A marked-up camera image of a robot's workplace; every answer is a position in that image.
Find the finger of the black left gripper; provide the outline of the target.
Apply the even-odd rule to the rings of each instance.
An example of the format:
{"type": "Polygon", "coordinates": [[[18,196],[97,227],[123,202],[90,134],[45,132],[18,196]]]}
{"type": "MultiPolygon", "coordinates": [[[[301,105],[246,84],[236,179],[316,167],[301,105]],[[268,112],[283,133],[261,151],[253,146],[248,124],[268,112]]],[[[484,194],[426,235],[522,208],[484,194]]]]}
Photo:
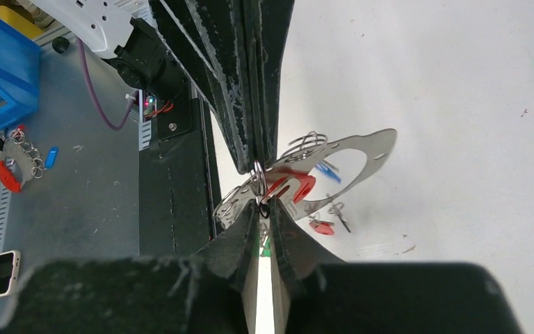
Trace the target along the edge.
{"type": "Polygon", "coordinates": [[[240,174],[253,152],[250,80],[241,1],[150,1],[156,31],[213,109],[240,174]]]}
{"type": "Polygon", "coordinates": [[[282,59],[294,1],[244,1],[245,52],[252,116],[253,161],[277,159],[282,59]]]}

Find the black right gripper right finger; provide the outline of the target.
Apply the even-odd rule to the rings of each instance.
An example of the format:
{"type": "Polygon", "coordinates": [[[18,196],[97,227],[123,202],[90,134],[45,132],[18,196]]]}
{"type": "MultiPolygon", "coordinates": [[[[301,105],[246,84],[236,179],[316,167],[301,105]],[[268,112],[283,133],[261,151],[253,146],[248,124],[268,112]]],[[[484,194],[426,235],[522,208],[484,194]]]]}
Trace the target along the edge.
{"type": "Polygon", "coordinates": [[[343,260],[318,243],[292,219],[281,200],[268,201],[270,248],[274,295],[302,295],[302,281],[321,264],[341,264],[343,260]]]}

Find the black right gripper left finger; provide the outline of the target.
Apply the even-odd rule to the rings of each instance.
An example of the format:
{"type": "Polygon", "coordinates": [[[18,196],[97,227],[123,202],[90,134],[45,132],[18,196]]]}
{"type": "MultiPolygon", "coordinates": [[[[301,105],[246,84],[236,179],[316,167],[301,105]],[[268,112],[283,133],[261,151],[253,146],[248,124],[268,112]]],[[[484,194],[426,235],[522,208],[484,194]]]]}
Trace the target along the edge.
{"type": "Polygon", "coordinates": [[[225,231],[196,252],[215,276],[242,294],[257,293],[259,268],[259,209],[255,200],[243,206],[225,231]]]}

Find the silver key with red tag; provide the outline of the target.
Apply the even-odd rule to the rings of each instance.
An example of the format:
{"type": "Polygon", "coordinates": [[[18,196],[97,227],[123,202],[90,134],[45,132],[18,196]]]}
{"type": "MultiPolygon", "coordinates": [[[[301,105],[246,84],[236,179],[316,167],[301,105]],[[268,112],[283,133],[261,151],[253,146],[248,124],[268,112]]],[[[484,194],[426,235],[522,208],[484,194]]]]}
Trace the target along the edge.
{"type": "Polygon", "coordinates": [[[290,171],[270,171],[265,175],[266,193],[259,196],[259,205],[266,204],[271,198],[277,198],[285,207],[296,211],[297,206],[305,199],[316,185],[316,178],[309,174],[290,171]]]}

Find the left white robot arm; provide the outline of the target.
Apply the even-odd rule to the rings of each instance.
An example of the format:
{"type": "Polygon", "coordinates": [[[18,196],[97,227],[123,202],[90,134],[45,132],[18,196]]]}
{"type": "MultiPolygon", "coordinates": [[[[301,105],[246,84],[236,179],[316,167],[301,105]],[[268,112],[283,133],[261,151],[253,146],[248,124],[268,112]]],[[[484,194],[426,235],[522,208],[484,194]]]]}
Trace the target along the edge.
{"type": "Polygon", "coordinates": [[[213,110],[239,173],[274,165],[292,1],[151,1],[151,22],[114,1],[36,6],[133,88],[171,100],[189,80],[213,110]]]}

